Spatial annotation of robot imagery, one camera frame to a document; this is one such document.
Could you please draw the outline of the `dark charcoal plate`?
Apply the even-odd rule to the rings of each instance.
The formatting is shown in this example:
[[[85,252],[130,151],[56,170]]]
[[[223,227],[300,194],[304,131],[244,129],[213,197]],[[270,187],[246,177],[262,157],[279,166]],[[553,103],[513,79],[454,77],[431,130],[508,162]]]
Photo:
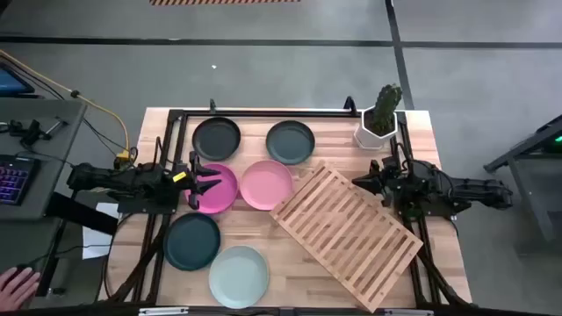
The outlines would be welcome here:
[[[241,130],[229,118],[209,118],[199,124],[192,135],[194,151],[208,161],[228,159],[239,147]]]

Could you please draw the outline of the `grey low side desk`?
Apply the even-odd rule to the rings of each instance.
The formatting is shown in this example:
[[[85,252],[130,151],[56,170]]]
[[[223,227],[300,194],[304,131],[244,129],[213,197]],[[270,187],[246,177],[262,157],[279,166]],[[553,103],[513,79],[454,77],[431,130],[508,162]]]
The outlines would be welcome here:
[[[61,223],[62,220],[57,218],[0,221],[0,275],[7,269],[29,263],[47,254]],[[76,266],[76,261],[80,261],[81,251],[78,250],[78,259],[76,259],[76,250],[66,254],[62,251],[81,246],[82,233],[81,227],[67,223],[61,230],[59,244],[55,250],[56,264],[49,288],[65,288],[67,292],[63,296],[48,296],[45,292],[33,300],[28,300],[32,307],[54,307],[62,305],[69,299],[70,275]]]

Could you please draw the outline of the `black metal table frame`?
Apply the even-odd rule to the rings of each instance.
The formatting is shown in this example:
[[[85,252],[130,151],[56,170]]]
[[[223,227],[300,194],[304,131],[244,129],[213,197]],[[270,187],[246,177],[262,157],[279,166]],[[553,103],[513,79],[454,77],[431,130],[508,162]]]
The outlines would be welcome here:
[[[163,137],[171,110],[180,109],[146,109],[138,141],[141,162],[152,159],[155,137]],[[192,115],[198,115],[203,108],[181,110],[192,112],[187,120],[188,134],[184,150],[184,154],[188,154],[191,151],[189,137],[196,126],[207,117],[205,115],[198,118]],[[219,114],[220,111],[223,110],[217,110],[218,115],[226,116],[226,114]],[[311,111],[312,114],[337,114],[339,117],[304,117],[305,111],[297,109],[284,111],[248,109],[249,117],[239,116],[241,111],[246,111],[242,108],[225,111],[234,111],[234,114],[237,115],[231,119],[240,127],[242,139],[236,154],[231,156],[230,161],[223,163],[230,165],[239,178],[247,166],[269,159],[264,145],[266,134],[271,126],[284,119],[302,119],[315,133],[316,146],[310,160],[304,163],[304,167],[302,165],[288,167],[297,181],[306,173],[307,169],[312,169],[321,160],[331,164],[348,179],[352,179],[368,172],[371,159],[380,160],[390,154],[388,146],[374,151],[363,150],[355,144],[353,132],[360,122],[360,118],[352,118],[349,111],[328,110],[324,113],[321,113],[320,110]],[[441,167],[429,112],[399,111],[399,114],[404,114],[400,118],[406,118],[413,157]],[[125,282],[139,261],[147,220],[148,216],[132,216],[119,229],[115,237],[106,273],[111,293],[115,293]],[[359,307],[353,296],[319,263],[313,261],[305,249],[282,227],[277,226],[267,212],[254,210],[242,198],[238,198],[233,208],[219,214],[217,220],[220,231],[223,233],[222,248],[249,245],[257,248],[268,260],[270,284],[267,292],[256,304],[257,306]],[[436,266],[456,293],[464,300],[471,302],[472,296],[454,226],[447,219],[429,217],[427,227]],[[182,272],[164,261],[157,294],[158,305],[219,306],[208,286],[208,269]],[[386,295],[381,307],[414,306],[411,274],[406,269]]]

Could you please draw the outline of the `dark teal plate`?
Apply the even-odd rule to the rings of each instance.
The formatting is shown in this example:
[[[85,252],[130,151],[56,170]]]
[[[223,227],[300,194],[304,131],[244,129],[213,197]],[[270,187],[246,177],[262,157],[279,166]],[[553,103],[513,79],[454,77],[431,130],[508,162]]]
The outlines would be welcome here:
[[[175,220],[166,233],[163,253],[168,263],[181,271],[208,266],[220,250],[218,224],[202,213],[187,213]]]

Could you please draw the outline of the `wooden slatted shelf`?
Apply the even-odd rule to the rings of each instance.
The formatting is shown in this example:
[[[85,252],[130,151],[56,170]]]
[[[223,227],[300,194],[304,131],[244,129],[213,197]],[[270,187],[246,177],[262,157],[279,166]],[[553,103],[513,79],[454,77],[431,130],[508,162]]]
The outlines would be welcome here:
[[[370,312],[423,245],[376,198],[325,162],[270,216]]]

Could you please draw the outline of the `magenta plate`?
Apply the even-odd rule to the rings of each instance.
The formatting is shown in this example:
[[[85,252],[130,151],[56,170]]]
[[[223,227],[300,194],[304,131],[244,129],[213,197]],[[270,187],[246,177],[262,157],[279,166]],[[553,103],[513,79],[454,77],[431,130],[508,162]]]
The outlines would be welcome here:
[[[209,163],[204,165],[206,169],[217,170],[220,173],[215,176],[197,176],[198,182],[220,180],[203,195],[197,195],[198,212],[214,214],[227,210],[237,198],[239,185],[234,172],[226,165],[220,163]]]

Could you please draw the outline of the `dark grey-green plate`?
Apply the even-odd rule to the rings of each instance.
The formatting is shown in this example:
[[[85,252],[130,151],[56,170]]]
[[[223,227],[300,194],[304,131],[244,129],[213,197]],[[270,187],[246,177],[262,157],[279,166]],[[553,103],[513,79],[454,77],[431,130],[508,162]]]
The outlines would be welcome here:
[[[266,149],[269,156],[285,165],[306,161],[315,148],[312,130],[297,120],[276,123],[267,133]]]

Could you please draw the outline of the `black flat bar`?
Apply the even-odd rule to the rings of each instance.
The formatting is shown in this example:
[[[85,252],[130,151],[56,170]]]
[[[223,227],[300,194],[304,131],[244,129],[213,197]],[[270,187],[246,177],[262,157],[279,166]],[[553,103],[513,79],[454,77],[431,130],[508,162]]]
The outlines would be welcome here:
[[[109,235],[114,235],[118,226],[118,220],[116,218],[99,212],[96,209],[92,209],[87,205],[75,201],[71,197],[66,197],[59,193],[54,193],[50,198],[45,215],[47,217],[64,219]]]

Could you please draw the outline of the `dark grey equipment stand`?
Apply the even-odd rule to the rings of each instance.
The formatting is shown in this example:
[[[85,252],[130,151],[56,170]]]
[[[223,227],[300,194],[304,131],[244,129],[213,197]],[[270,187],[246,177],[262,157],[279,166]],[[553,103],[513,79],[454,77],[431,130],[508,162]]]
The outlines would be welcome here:
[[[562,114],[485,164],[484,170],[493,173],[502,167],[510,169],[542,238],[562,239]]]

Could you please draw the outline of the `white paper sheet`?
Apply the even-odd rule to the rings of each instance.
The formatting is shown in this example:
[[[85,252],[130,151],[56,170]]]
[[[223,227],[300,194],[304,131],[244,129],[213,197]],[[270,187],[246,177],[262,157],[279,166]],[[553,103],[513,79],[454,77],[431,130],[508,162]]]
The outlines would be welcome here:
[[[117,220],[121,219],[118,205],[113,203],[98,203],[96,210]],[[101,233],[88,227],[83,228],[83,259],[98,258],[109,254],[112,234]]]

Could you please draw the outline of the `computer monitor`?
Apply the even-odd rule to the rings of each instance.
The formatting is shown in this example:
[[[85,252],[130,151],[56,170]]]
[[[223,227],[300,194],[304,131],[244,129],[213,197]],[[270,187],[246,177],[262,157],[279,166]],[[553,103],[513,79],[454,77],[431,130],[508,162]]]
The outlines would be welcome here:
[[[24,81],[6,64],[0,62],[0,97],[15,97],[34,92],[34,87]]]

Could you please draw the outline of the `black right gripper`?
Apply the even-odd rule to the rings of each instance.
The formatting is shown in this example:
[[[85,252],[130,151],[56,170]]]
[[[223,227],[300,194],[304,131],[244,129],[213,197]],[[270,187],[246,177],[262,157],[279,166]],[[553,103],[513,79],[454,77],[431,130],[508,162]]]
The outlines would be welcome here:
[[[381,195],[381,204],[390,207],[393,193],[399,190],[404,178],[403,169],[398,158],[384,158],[383,167],[377,160],[371,160],[371,173],[354,178],[352,183],[374,195]]]

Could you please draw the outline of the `backlit computer keyboard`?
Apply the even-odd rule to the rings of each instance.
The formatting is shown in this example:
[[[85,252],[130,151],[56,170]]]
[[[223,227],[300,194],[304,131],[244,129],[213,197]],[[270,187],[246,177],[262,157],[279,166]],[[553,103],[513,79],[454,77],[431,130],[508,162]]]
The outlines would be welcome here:
[[[0,154],[0,205],[21,205],[39,168],[37,159]]]

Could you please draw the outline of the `pale mint plate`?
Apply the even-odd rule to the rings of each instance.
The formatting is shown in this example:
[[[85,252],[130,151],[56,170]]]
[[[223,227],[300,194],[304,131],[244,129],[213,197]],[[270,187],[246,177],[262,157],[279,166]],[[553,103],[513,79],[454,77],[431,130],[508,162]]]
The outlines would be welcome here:
[[[208,283],[223,306],[244,309],[257,303],[269,287],[270,273],[263,255],[250,246],[233,246],[214,259]]]

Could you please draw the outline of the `light pink plate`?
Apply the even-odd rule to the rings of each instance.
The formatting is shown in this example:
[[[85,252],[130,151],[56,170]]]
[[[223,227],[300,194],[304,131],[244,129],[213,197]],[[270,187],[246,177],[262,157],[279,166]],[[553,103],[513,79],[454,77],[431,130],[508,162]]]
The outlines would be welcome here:
[[[260,211],[271,211],[292,194],[292,174],[280,162],[255,162],[244,171],[240,192],[248,205]]]

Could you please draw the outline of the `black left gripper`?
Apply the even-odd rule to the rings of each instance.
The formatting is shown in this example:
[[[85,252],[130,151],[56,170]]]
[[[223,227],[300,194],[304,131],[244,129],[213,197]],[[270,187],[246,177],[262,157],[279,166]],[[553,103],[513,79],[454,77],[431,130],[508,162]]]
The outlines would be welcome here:
[[[199,164],[199,157],[195,151],[189,152],[188,163],[177,162],[173,165],[171,176],[173,177],[174,175],[182,171],[187,174],[187,177],[177,183],[174,183],[173,180],[172,182],[174,183],[176,189],[180,190],[181,192],[188,192],[188,206],[192,210],[197,211],[199,209],[198,194],[204,195],[212,187],[221,183],[220,179],[198,181],[198,176],[216,176],[220,174],[220,171],[216,169],[209,169]]]

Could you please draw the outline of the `black clamp mount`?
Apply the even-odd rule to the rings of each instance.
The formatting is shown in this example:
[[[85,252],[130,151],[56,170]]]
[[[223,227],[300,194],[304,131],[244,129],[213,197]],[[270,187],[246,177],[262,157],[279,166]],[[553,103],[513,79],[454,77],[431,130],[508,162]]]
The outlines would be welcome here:
[[[36,119],[33,119],[27,128],[24,128],[20,121],[10,120],[8,123],[0,122],[0,133],[8,133],[11,137],[18,137],[22,147],[31,148],[38,140],[51,140],[56,131],[67,125],[67,121],[56,117],[55,124],[43,131],[40,122]]]

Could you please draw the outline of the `silver bracket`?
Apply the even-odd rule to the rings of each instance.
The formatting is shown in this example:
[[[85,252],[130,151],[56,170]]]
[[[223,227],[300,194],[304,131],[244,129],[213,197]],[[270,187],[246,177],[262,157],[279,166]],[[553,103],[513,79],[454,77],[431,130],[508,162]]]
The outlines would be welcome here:
[[[384,316],[435,316],[433,311],[420,309],[384,309]]]
[[[188,315],[189,311],[190,308],[188,306],[154,306],[149,308],[141,308],[138,312],[138,316],[181,316]]]

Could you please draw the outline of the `person's hand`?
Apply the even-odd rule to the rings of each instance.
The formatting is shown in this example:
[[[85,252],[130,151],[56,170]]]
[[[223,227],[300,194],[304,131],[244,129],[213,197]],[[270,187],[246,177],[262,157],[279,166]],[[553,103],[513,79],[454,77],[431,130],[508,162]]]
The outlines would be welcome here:
[[[12,267],[0,275],[0,312],[16,311],[26,300],[33,297],[39,288],[39,272],[23,278],[14,277],[15,271],[16,267]]]

